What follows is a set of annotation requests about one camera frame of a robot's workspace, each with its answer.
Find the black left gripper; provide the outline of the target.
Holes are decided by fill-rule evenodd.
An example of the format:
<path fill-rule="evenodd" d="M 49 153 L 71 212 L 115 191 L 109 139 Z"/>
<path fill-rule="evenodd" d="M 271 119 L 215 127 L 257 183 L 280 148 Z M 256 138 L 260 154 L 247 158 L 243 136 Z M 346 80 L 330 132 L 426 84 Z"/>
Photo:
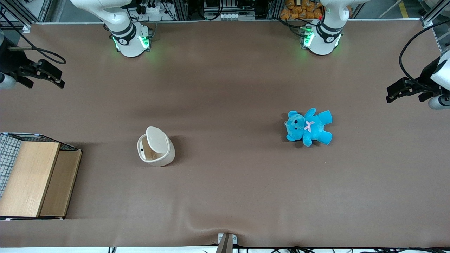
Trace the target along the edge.
<path fill-rule="evenodd" d="M 441 95 L 441 90 L 439 85 L 436 82 L 431 80 L 431 75 L 434 74 L 434 71 L 437 69 L 440 58 L 437 57 L 429 63 L 424 69 L 421 71 L 421 74 L 416 81 L 424 86 L 420 87 L 413 80 L 409 78 L 401 78 L 397 80 L 395 83 L 387 87 L 387 103 L 392 103 L 396 99 L 412 96 L 417 93 L 421 93 L 418 96 L 419 102 L 425 102 L 428 99 L 431 99 L 434 96 Z"/>

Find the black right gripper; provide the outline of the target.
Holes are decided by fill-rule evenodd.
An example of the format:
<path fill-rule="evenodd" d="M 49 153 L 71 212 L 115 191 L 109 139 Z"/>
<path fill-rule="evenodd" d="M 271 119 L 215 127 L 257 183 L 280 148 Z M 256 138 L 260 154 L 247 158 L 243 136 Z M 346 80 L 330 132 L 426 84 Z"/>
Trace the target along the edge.
<path fill-rule="evenodd" d="M 27 58 L 25 51 L 32 47 L 17 47 L 13 44 L 1 44 L 0 70 L 1 73 L 16 76 L 17 82 L 25 87 L 33 88 L 34 82 L 27 76 L 39 73 L 39 78 L 54 83 L 59 88 L 65 87 L 62 80 L 63 72 L 49 61 L 40 59 L 37 63 Z"/>

